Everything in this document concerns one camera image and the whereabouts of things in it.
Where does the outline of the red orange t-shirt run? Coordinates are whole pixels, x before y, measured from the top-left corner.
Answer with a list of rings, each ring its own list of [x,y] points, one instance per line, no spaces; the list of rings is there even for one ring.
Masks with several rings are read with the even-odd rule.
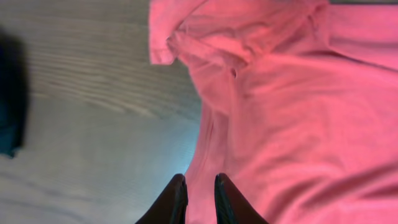
[[[397,6],[154,0],[154,64],[202,100],[187,222],[223,172],[270,223],[397,222]]]

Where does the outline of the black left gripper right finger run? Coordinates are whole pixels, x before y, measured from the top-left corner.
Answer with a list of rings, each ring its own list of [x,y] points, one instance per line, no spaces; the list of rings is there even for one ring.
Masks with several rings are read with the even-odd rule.
[[[224,173],[215,178],[217,224],[268,224]]]

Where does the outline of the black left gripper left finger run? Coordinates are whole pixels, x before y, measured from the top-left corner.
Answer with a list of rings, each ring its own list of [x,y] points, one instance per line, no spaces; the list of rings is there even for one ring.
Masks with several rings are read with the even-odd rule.
[[[175,174],[136,224],[185,224],[188,192],[183,174]]]

